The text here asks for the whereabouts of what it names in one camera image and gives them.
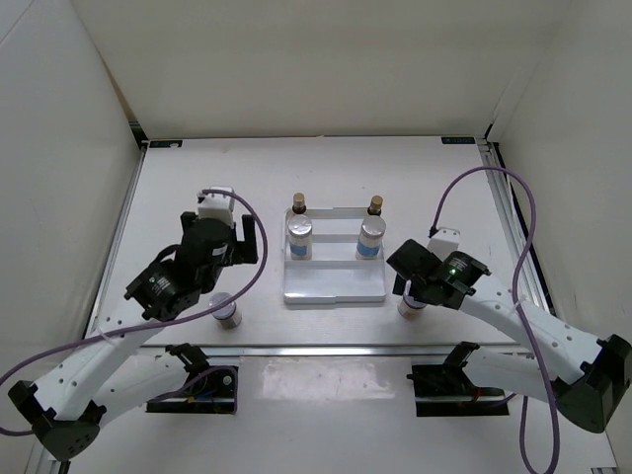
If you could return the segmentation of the brown sauce bottle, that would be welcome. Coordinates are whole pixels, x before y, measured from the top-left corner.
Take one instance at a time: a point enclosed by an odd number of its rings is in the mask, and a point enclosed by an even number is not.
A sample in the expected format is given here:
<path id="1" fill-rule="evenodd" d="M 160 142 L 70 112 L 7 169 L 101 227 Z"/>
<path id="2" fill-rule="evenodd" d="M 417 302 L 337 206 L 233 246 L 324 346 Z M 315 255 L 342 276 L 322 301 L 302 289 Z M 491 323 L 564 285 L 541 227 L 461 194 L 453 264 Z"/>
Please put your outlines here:
<path id="1" fill-rule="evenodd" d="M 304 214 L 307 210 L 304 193 L 295 193 L 292 197 L 291 211 L 295 215 Z"/>
<path id="2" fill-rule="evenodd" d="M 383 197 L 375 195 L 371 198 L 369 206 L 366 210 L 368 215 L 380 216 L 382 213 Z"/>

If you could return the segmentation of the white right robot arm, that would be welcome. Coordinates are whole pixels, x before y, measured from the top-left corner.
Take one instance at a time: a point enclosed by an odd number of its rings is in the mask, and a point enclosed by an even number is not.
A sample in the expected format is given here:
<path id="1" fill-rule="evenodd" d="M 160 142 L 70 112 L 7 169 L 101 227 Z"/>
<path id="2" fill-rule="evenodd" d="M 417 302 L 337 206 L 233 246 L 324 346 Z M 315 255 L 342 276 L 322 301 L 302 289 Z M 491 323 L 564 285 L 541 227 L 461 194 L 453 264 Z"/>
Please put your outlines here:
<path id="1" fill-rule="evenodd" d="M 396 273 L 393 291 L 463 312 L 495 327 L 530 350 L 534 362 L 475 349 L 448 365 L 446 388 L 464 395 L 476 385 L 511 390 L 546 402 L 577 427 L 605 431 L 631 385 L 631 345 L 618 335 L 601 339 L 533 305 L 461 252 L 441 258 L 409 239 L 387 260 Z"/>

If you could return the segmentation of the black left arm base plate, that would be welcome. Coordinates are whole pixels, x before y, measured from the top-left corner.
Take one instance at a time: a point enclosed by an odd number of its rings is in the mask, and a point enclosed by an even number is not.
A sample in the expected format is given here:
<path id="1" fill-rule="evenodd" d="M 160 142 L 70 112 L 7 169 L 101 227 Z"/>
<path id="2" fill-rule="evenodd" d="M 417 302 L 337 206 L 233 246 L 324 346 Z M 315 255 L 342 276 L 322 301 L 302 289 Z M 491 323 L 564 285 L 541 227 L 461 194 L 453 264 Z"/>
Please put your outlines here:
<path id="1" fill-rule="evenodd" d="M 235 415 L 237 412 L 238 372 L 236 363 L 212 364 L 211 373 L 172 398 L 150 401 L 149 414 Z"/>

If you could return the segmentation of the tall silver-lid jar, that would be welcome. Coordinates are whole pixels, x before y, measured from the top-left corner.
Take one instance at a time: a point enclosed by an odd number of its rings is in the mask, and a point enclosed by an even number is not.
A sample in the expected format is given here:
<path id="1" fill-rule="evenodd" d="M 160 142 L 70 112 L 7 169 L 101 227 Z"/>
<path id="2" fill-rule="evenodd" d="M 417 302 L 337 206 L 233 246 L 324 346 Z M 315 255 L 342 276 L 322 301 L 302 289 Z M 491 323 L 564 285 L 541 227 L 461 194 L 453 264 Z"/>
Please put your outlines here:
<path id="1" fill-rule="evenodd" d="M 355 256 L 359 260 L 373 260 L 379 255 L 386 231 L 386 222 L 381 216 L 369 215 L 361 223 Z"/>
<path id="2" fill-rule="evenodd" d="M 293 260 L 310 260 L 312 257 L 313 223 L 304 214 L 295 214 L 287 221 L 287 238 Z"/>

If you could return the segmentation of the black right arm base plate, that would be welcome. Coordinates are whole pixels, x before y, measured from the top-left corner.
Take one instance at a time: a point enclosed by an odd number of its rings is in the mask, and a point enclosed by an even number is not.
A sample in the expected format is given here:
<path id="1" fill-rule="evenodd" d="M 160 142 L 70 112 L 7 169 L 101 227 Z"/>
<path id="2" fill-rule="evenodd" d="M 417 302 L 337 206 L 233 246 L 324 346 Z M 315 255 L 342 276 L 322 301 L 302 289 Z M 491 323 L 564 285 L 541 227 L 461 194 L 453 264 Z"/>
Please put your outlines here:
<path id="1" fill-rule="evenodd" d="M 460 369 L 414 364 L 412 382 L 418 418 L 501 417 L 509 412 L 504 390 L 474 385 Z"/>

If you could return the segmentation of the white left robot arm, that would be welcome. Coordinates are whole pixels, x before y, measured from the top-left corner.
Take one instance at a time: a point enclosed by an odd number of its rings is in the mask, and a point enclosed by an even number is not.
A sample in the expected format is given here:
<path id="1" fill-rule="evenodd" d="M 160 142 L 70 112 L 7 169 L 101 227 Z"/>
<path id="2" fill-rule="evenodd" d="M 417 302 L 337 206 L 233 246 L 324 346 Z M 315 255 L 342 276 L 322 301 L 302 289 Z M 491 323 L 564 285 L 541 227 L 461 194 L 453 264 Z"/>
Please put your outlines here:
<path id="1" fill-rule="evenodd" d="M 163 329 L 187 322 L 184 311 L 215 288 L 223 269 L 251 264 L 262 270 L 267 262 L 268 236 L 255 212 L 242 218 L 242 240 L 225 218 L 187 211 L 181 223 L 181 242 L 163 249 L 125 290 L 141 312 L 110 317 L 101 332 L 62 346 L 69 355 L 50 372 L 10 388 L 30 434 L 55 460 L 78 456 L 127 411 L 208 393 L 233 371 L 209 364 L 201 348 L 188 343 L 158 356 L 137 352 Z"/>

